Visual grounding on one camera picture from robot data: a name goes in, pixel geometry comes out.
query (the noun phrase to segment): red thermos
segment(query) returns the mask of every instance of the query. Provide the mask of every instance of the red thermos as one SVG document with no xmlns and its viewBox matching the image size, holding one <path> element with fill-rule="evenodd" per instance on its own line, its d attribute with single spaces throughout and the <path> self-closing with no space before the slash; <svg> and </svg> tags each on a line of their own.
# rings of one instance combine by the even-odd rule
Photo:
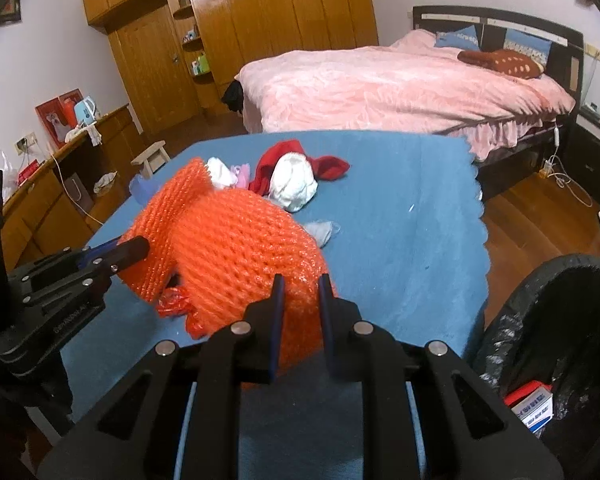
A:
<svg viewBox="0 0 600 480">
<path fill-rule="evenodd" d="M 69 126 L 75 128 L 78 125 L 78 119 L 75 118 L 75 103 L 71 99 L 65 99 L 62 103 L 62 109 L 64 110 L 64 117 L 66 118 Z"/>
</svg>

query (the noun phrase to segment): wooden wardrobe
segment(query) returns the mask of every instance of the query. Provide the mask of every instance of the wooden wardrobe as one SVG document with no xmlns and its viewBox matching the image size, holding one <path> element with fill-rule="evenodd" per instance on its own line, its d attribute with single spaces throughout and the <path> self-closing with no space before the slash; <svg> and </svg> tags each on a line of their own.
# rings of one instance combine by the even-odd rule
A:
<svg viewBox="0 0 600 480">
<path fill-rule="evenodd" d="M 220 97 L 246 64 L 291 50 L 378 44 L 371 0 L 84 0 L 104 26 L 148 134 L 226 111 Z M 197 27 L 200 38 L 184 43 Z M 193 76 L 205 52 L 211 72 Z"/>
</svg>

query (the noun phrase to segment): light blue kettle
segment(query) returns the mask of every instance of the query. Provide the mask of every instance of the light blue kettle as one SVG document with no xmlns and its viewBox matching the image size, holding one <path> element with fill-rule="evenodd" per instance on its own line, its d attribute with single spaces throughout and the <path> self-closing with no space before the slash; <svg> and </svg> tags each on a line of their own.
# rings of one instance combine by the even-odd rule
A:
<svg viewBox="0 0 600 480">
<path fill-rule="evenodd" d="M 78 124 L 89 126 L 96 121 L 96 103 L 89 96 L 75 105 L 74 111 Z"/>
</svg>

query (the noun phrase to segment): wooden desk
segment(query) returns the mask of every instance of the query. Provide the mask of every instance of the wooden desk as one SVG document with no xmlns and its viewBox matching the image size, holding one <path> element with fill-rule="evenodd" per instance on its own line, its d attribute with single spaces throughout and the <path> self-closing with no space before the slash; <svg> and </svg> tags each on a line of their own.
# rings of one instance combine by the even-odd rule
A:
<svg viewBox="0 0 600 480">
<path fill-rule="evenodd" d="M 94 202 L 89 213 L 104 222 L 128 197 L 129 181 L 138 172 L 131 160 L 144 150 L 144 141 L 126 105 L 102 117 L 96 127 L 102 144 L 92 146 L 83 132 L 54 156 L 63 178 L 78 175 Z M 96 197 L 93 185 L 111 171 L 118 172 L 113 189 Z M 64 192 L 59 173 L 51 158 L 4 205 L 2 250 L 7 270 L 65 247 L 83 247 L 100 227 L 78 211 Z"/>
</svg>

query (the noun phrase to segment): brown patterned cushion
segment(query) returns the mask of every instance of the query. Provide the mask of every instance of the brown patterned cushion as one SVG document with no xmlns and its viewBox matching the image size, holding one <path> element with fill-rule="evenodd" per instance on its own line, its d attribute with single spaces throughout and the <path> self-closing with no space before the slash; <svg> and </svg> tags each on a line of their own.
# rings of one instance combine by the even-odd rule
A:
<svg viewBox="0 0 600 480">
<path fill-rule="evenodd" d="M 544 70 L 533 59 L 515 50 L 496 50 L 495 52 L 474 52 L 463 50 L 458 59 L 470 65 L 481 66 L 502 74 L 534 79 L 540 77 Z"/>
</svg>

